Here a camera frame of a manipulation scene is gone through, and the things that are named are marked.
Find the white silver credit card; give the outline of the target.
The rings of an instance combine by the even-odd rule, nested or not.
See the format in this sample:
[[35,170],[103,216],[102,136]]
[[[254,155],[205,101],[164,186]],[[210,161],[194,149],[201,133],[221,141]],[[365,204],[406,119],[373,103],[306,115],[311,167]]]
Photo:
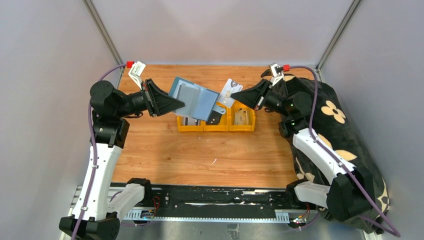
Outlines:
[[243,85],[229,78],[222,88],[217,102],[227,108],[231,108],[235,102],[231,95],[240,92],[242,89]]

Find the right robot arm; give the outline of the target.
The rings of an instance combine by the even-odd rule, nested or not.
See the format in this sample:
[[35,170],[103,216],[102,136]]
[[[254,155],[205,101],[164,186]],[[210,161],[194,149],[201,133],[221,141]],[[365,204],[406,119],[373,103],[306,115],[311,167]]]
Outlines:
[[280,94],[272,87],[273,83],[263,78],[257,85],[232,93],[231,97],[255,111],[265,107],[284,115],[278,124],[280,135],[293,149],[308,157],[328,182],[317,184],[302,179],[288,184],[286,204],[292,209],[304,203],[324,207],[339,222],[379,210],[372,173],[344,160],[325,145],[312,128],[315,107],[312,95],[305,91]]

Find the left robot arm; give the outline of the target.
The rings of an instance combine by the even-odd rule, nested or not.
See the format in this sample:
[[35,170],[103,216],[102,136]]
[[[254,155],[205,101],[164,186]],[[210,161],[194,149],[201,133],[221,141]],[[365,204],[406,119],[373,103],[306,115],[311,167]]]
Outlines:
[[151,79],[131,94],[100,80],[89,93],[88,168],[72,213],[60,219],[59,229],[73,240],[114,240],[124,217],[137,204],[159,205],[151,182],[145,178],[132,178],[113,199],[108,198],[113,173],[129,132],[128,118],[141,117],[144,112],[159,117],[185,104],[161,90]]

